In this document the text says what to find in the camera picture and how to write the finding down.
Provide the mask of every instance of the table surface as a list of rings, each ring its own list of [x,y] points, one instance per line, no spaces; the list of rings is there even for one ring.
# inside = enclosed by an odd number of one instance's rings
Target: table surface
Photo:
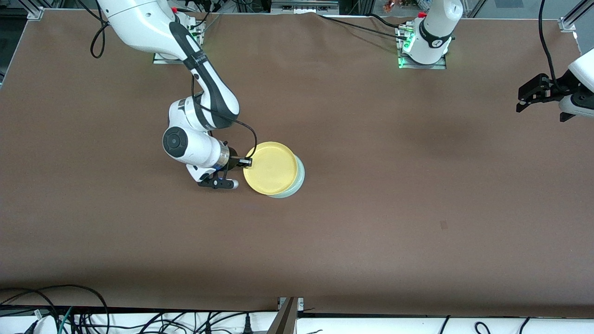
[[[0,90],[1,286],[80,283],[126,307],[299,295],[318,312],[594,316],[594,122],[515,113],[547,71],[535,20],[462,20],[448,70],[423,71],[314,14],[223,15],[204,49],[240,120],[306,168],[283,200],[241,171],[237,190],[197,187],[161,145],[191,76],[112,29],[93,59],[97,29],[46,11]],[[561,75],[575,40],[554,22],[545,36]],[[252,145],[239,126],[215,135]]]

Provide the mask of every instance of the yellow disc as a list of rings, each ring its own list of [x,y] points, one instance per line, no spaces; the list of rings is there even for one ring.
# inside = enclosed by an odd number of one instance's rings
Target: yellow disc
[[[249,186],[260,194],[280,194],[297,178],[297,159],[285,145],[273,141],[261,143],[252,156],[252,167],[244,168],[244,176]]]

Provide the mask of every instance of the teal cable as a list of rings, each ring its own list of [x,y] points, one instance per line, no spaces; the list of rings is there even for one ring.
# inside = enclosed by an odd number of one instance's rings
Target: teal cable
[[[70,315],[70,311],[72,311],[72,306],[68,309],[68,311],[66,311],[66,315],[64,315],[64,318],[62,318],[62,322],[60,323],[60,327],[58,328],[58,334],[62,334],[62,331],[64,330],[64,324],[66,323],[66,319]]]

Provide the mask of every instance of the black joint cap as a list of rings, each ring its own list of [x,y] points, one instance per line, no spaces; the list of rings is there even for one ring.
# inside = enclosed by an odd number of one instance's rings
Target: black joint cap
[[[170,127],[163,135],[163,148],[172,157],[181,157],[188,148],[188,135],[180,127]]]

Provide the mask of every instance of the brown table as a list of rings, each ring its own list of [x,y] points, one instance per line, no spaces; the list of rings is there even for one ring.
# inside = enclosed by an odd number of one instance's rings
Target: brown table
[[[594,122],[514,112],[547,71],[536,26],[463,20],[448,70],[422,71],[398,69],[389,37],[313,14],[224,15],[204,49],[240,119],[307,170],[276,200],[240,171],[235,191],[199,188],[164,153],[182,65],[112,29],[93,59],[98,23],[46,11],[0,91],[0,285],[80,283],[126,307],[300,295],[316,312],[594,316]],[[545,30],[561,75],[576,43]],[[252,145],[239,126],[216,137]]]

